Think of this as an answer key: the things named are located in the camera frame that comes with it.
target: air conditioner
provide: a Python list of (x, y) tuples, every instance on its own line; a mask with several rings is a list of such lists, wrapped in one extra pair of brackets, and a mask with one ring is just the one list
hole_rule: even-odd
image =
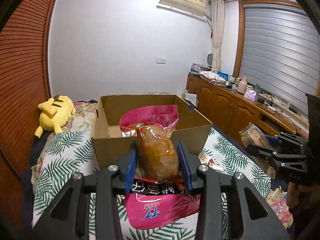
[(205, 8), (207, 4), (206, 0), (160, 0), (159, 3), (175, 7), (201, 17), (208, 14), (207, 9)]

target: window blind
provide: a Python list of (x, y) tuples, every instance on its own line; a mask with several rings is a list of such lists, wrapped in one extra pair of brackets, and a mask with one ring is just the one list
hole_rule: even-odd
[(240, 76), (308, 113), (320, 69), (319, 34), (302, 9), (244, 4), (245, 36)]

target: white wall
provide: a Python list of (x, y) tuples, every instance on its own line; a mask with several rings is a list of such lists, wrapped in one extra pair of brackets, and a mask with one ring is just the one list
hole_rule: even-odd
[(239, 2), (226, 2), (224, 4), (224, 10), (225, 18), (221, 45), (221, 71), (232, 75), (238, 43)]
[[(206, 19), (157, 8), (159, 0), (56, 0), (48, 48), (52, 95), (181, 95), (193, 62), (206, 64)], [(156, 58), (166, 64), (156, 64)]]

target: pink thermos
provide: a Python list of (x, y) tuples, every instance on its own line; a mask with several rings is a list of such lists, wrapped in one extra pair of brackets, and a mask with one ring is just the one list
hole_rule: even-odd
[(247, 90), (247, 78), (243, 77), (242, 80), (238, 83), (238, 89), (237, 91), (241, 94), (244, 94)]

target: plush toy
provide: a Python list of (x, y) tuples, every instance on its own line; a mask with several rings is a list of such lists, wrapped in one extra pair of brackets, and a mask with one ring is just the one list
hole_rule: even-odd
[(61, 133), (61, 127), (68, 123), (70, 117), (76, 112), (73, 102), (66, 96), (55, 96), (48, 101), (38, 105), (42, 110), (35, 135), (41, 137), (43, 130), (54, 131), (55, 134)]

